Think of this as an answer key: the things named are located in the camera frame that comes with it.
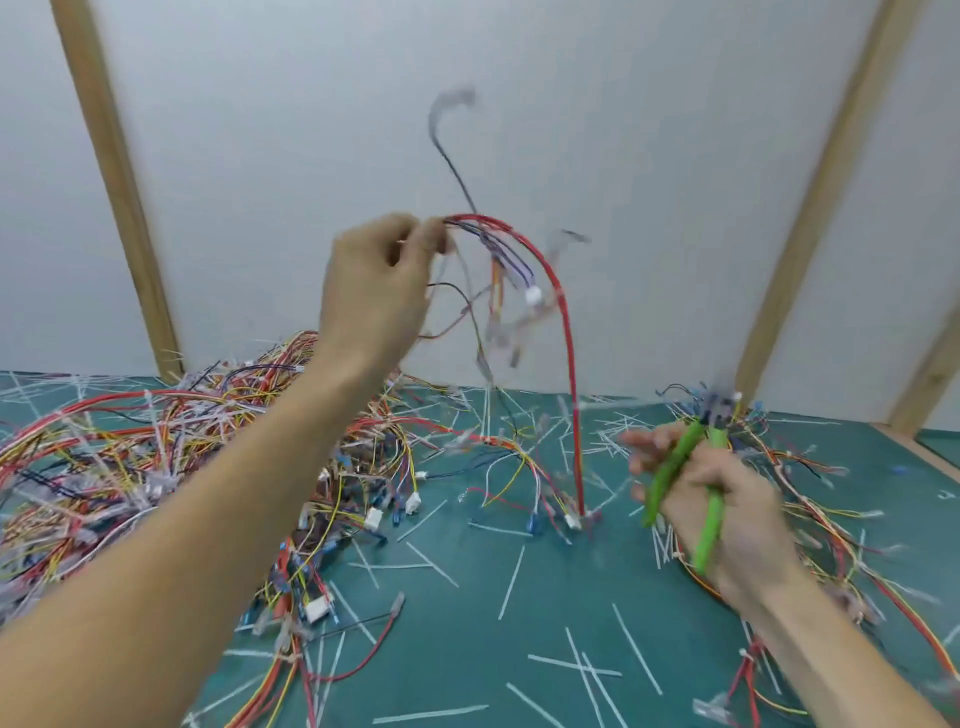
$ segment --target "hand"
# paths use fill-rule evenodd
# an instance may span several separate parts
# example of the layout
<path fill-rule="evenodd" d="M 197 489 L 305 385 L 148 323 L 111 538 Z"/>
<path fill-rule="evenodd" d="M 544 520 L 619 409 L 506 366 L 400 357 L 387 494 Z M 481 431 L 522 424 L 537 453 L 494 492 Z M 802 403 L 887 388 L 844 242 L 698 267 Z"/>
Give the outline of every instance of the hand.
<path fill-rule="evenodd" d="M 417 340 L 430 264 L 448 250 L 443 220 L 401 212 L 338 236 L 326 266 L 317 350 L 382 381 Z"/>
<path fill-rule="evenodd" d="M 654 471 L 685 429 L 686 423 L 677 422 L 652 432 L 625 433 L 624 443 L 634 449 L 630 472 Z M 733 453 L 706 442 L 693 451 L 660 505 L 688 553 L 696 548 L 707 518 L 710 485 L 723 488 L 726 508 L 708 576 L 724 599 L 743 612 L 767 590 L 800 573 L 800 562 L 773 485 Z M 635 485 L 634 497 L 643 501 L 644 495 L 643 486 Z"/>

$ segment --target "wooden edge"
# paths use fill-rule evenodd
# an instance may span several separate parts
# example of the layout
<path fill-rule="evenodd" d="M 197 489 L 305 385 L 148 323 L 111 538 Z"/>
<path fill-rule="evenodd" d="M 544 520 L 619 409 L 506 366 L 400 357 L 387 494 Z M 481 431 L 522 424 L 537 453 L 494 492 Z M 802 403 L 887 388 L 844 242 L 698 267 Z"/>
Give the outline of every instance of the wooden edge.
<path fill-rule="evenodd" d="M 736 388 L 753 401 L 780 331 L 867 138 L 897 61 L 925 0 L 884 0 L 877 10 L 843 102 L 787 236 L 736 370 Z"/>
<path fill-rule="evenodd" d="M 890 413 L 890 429 L 916 437 L 960 370 L 960 303 Z"/>
<path fill-rule="evenodd" d="M 50 7 L 107 188 L 133 287 L 140 301 L 140 312 L 154 350 L 157 371 L 169 383 L 179 381 L 183 377 L 183 363 L 177 335 L 93 13 L 87 0 L 51 0 Z"/>
<path fill-rule="evenodd" d="M 954 482 L 960 483 L 960 468 L 957 468 L 955 465 L 942 458 L 936 452 L 925 448 L 912 437 L 907 437 L 906 435 L 901 435 L 899 432 L 894 431 L 889 425 L 883 425 L 882 423 L 871 423 L 871 427 L 879 430 L 898 445 L 904 446 L 921 460 L 923 460 L 927 465 L 932 465 L 948 478 L 951 478 Z"/>

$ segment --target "wire cutter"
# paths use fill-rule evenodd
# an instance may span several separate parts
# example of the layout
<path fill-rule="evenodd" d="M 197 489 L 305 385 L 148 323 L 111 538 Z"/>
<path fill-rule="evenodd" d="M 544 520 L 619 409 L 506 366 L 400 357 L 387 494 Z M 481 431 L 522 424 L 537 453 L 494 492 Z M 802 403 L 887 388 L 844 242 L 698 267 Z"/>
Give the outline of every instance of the wire cutter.
<path fill-rule="evenodd" d="M 690 454 L 704 437 L 715 448 L 727 447 L 727 428 L 730 426 L 739 402 L 740 393 L 734 392 L 732 387 L 713 387 L 704 395 L 699 419 L 687 426 L 677 445 L 670 450 L 654 473 L 653 483 L 647 491 L 643 525 L 654 524 L 667 491 L 670 490 L 670 486 L 673 485 Z M 707 501 L 707 521 L 704 523 L 704 530 L 700 532 L 700 541 L 693 555 L 693 568 L 699 573 L 707 570 L 710 554 L 720 537 L 723 512 L 723 489 L 711 487 Z"/>

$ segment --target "wooden beam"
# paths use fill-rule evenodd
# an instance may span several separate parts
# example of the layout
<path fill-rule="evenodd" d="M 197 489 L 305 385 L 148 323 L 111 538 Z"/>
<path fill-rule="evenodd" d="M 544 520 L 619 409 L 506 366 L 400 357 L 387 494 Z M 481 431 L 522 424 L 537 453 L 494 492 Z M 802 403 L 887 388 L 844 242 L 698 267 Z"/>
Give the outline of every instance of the wooden beam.
<path fill-rule="evenodd" d="M 924 3 L 925 0 L 884 0 L 876 13 L 740 357 L 736 388 L 746 402 L 756 396 L 810 259 L 843 199 L 870 124 Z"/>
<path fill-rule="evenodd" d="M 50 7 L 113 208 L 113 218 L 123 243 L 133 287 L 140 300 L 140 312 L 154 350 L 157 371 L 165 381 L 178 381 L 183 376 L 183 364 L 177 335 L 170 319 L 93 13 L 87 0 L 51 0 Z"/>
<path fill-rule="evenodd" d="M 960 483 L 960 468 L 957 468 L 952 463 L 940 457 L 940 455 L 938 455 L 936 452 L 925 448 L 923 445 L 914 440 L 912 436 L 901 435 L 899 432 L 895 432 L 893 429 L 891 429 L 888 425 L 881 425 L 880 423 L 874 423 L 873 427 L 878 429 L 898 445 L 910 450 L 927 465 L 933 466 L 947 477 L 952 478 L 957 483 Z"/>
<path fill-rule="evenodd" d="M 960 370 L 960 303 L 890 413 L 890 428 L 914 437 Z"/>

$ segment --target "red wire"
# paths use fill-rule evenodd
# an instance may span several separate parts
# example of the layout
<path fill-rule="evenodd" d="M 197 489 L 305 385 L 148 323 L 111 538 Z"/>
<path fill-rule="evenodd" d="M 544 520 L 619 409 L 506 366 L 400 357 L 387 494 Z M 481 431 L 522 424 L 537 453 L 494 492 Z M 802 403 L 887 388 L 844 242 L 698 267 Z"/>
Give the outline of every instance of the red wire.
<path fill-rule="evenodd" d="M 570 328 L 570 312 L 566 305 L 566 294 L 564 293 L 564 288 L 560 284 L 560 279 L 557 278 L 557 274 L 553 272 L 553 267 L 549 262 L 547 262 L 547 259 L 543 256 L 543 254 L 529 240 L 527 240 L 527 238 L 515 231 L 506 223 L 497 220 L 494 217 L 488 217 L 487 215 L 473 214 L 451 215 L 447 219 L 452 222 L 472 221 L 489 226 L 495 230 L 506 232 L 507 234 L 511 235 L 512 238 L 520 245 L 530 251 L 531 254 L 533 254 L 540 265 L 543 266 L 543 272 L 546 273 L 546 276 L 550 279 L 550 284 L 553 286 L 554 294 L 557 296 L 557 307 L 560 309 L 560 315 L 564 321 L 566 368 L 567 375 L 569 376 L 570 380 L 570 397 L 573 399 L 573 481 L 577 486 L 577 509 L 580 511 L 581 517 L 583 517 L 587 514 L 587 510 L 584 506 L 584 477 L 580 467 L 580 460 L 583 451 L 581 450 L 580 445 L 580 407 L 578 404 L 579 399 L 577 397 L 577 367 L 573 356 L 573 331 Z"/>
<path fill-rule="evenodd" d="M 313 695 L 310 694 L 310 674 L 306 669 L 303 658 L 297 660 L 300 665 L 300 672 L 303 673 L 303 692 L 306 694 L 306 719 L 310 728 L 317 728 L 316 711 L 313 706 Z"/>
<path fill-rule="evenodd" d="M 750 719 L 754 728 L 760 728 L 760 711 L 756 708 L 756 695 L 754 694 L 754 669 L 756 668 L 756 659 L 747 660 L 747 691 L 750 695 Z"/>
<path fill-rule="evenodd" d="M 396 621 L 396 616 L 390 615 L 390 621 L 388 621 L 387 626 L 383 628 L 383 632 L 380 633 L 380 637 L 377 639 L 376 644 L 373 646 L 373 649 L 370 651 L 367 657 L 363 659 L 363 662 L 361 662 L 357 667 L 347 672 L 341 672 L 339 675 L 321 675 L 319 672 L 314 672 L 311 675 L 311 677 L 314 680 L 318 680 L 322 683 L 336 683 L 336 682 L 339 682 L 340 680 L 346 680 L 351 675 L 355 675 L 357 672 L 363 669 L 363 667 L 371 660 L 373 655 L 376 654 L 376 651 L 380 649 L 380 645 L 383 644 L 384 638 L 387 636 L 387 633 L 390 632 L 390 628 L 394 626 L 395 621 Z"/>

